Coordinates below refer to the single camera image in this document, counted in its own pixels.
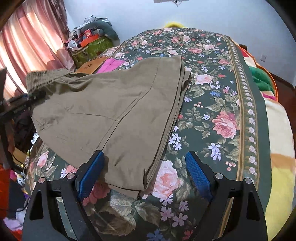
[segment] floral bedspread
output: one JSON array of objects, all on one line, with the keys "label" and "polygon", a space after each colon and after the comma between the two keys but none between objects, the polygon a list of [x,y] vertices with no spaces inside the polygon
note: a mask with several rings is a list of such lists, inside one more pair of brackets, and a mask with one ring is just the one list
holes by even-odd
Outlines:
[{"label": "floral bedspread", "polygon": [[[228,179],[249,177],[265,211],[271,191],[271,167],[265,102],[241,52],[227,36],[193,28],[145,31],[125,41],[113,54],[131,68],[148,57],[182,55],[192,79],[176,125],[163,153],[156,182],[134,200],[97,181],[83,206],[103,240],[187,240],[207,206],[186,170],[185,155]],[[31,154],[27,190],[40,177],[63,178],[76,169],[41,140]],[[221,235],[230,212],[228,203]],[[63,220],[66,213],[61,211]],[[75,238],[69,222],[65,227]]]}]

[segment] pink rose print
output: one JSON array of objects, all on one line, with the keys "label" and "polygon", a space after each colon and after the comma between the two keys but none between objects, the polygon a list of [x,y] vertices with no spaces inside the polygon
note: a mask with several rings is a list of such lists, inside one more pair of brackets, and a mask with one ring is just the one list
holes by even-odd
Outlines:
[{"label": "pink rose print", "polygon": [[190,51],[192,53],[201,53],[202,52],[202,49],[194,49],[194,48],[191,48],[191,49],[188,49],[188,51]]},{"label": "pink rose print", "polygon": [[153,35],[159,35],[161,33],[162,33],[162,31],[161,30],[158,30],[158,31],[154,32]]},{"label": "pink rose print", "polygon": [[178,52],[176,50],[170,49],[168,52],[172,55],[178,55]]},{"label": "pink rose print", "polygon": [[33,173],[33,170],[35,169],[35,163],[31,162],[30,166],[29,166],[29,172]]},{"label": "pink rose print", "polygon": [[108,184],[102,182],[101,180],[96,181],[93,189],[91,190],[91,194],[83,199],[82,205],[86,206],[89,202],[96,204],[97,199],[106,197],[109,192],[110,188],[108,187]]},{"label": "pink rose print", "polygon": [[203,85],[204,83],[209,84],[212,79],[214,77],[213,76],[209,76],[208,74],[202,74],[202,75],[195,75],[195,84],[196,85]]},{"label": "pink rose print", "polygon": [[212,122],[215,124],[213,130],[224,138],[233,139],[237,133],[238,127],[233,113],[227,114],[225,111],[221,111]]},{"label": "pink rose print", "polygon": [[204,45],[205,50],[209,50],[209,49],[213,49],[213,48],[214,48],[214,45],[212,45],[212,44]]},{"label": "pink rose print", "polygon": [[137,46],[138,45],[138,42],[135,40],[131,43],[132,46]]},{"label": "pink rose print", "polygon": [[151,49],[151,50],[161,50],[161,48],[156,47],[156,48],[153,48],[153,49]]},{"label": "pink rose print", "polygon": [[187,35],[184,35],[183,36],[183,41],[185,41],[185,42],[189,41],[189,37]]},{"label": "pink rose print", "polygon": [[173,37],[173,38],[172,38],[172,42],[173,42],[173,43],[178,43],[179,40],[178,40],[176,37]]},{"label": "pink rose print", "polygon": [[73,172],[73,173],[77,172],[77,168],[75,168],[75,167],[73,167],[71,165],[67,166],[67,168],[66,168],[66,174],[68,174],[70,172]]},{"label": "pink rose print", "polygon": [[228,62],[226,59],[223,59],[223,58],[220,59],[218,63],[223,65],[230,64],[230,62]]},{"label": "pink rose print", "polygon": [[184,232],[185,236],[182,238],[182,240],[188,240],[190,238],[190,236],[192,235],[193,233],[193,230],[189,231],[189,230],[186,230]]},{"label": "pink rose print", "polygon": [[186,71],[190,71],[190,72],[191,72],[191,70],[192,70],[192,68],[188,68],[187,66],[184,66],[184,69],[185,69]]},{"label": "pink rose print", "polygon": [[123,53],[117,53],[116,55],[115,55],[115,58],[117,58],[117,57],[121,57],[123,55]]},{"label": "pink rose print", "polygon": [[163,161],[156,177],[152,195],[161,200],[167,200],[180,185],[181,181],[178,179],[176,169],[173,168],[173,163],[170,160]]},{"label": "pink rose print", "polygon": [[48,153],[49,153],[49,151],[46,151],[41,154],[41,156],[39,157],[39,160],[37,162],[38,167],[42,168],[45,165],[45,163],[47,162]]}]

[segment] elastic waistband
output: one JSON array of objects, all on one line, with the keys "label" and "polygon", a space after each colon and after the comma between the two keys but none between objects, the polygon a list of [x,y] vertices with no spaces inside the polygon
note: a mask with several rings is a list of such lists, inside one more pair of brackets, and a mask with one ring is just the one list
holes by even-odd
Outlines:
[{"label": "elastic waistband", "polygon": [[72,72],[67,69],[30,72],[26,76],[27,91],[28,93],[31,93],[34,90],[40,89],[50,84],[53,80],[65,76],[69,73]]}]

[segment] pile of clothes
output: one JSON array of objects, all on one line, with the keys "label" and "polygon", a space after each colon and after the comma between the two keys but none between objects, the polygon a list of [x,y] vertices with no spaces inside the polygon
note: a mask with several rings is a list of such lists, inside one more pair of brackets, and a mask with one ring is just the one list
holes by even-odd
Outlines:
[{"label": "pile of clothes", "polygon": [[100,178],[137,198],[158,172],[190,74],[181,56],[146,58],[131,69],[98,74],[31,72],[28,93],[46,92],[32,120],[41,139],[76,168],[102,150]]},{"label": "pile of clothes", "polygon": [[112,41],[118,40],[117,33],[113,30],[108,18],[97,18],[91,15],[84,19],[79,27],[74,28],[69,35],[66,46],[69,49],[81,48],[81,42],[90,36],[106,36]]}]

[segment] pink curtain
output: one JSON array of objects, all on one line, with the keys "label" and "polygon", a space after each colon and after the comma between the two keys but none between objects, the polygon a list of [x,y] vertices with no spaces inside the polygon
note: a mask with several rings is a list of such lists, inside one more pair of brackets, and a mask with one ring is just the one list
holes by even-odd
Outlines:
[{"label": "pink curtain", "polygon": [[73,59],[67,40],[65,11],[53,0],[26,0],[11,15],[0,33],[0,68],[7,67],[4,97],[26,93],[25,77],[31,71],[66,68]]}]

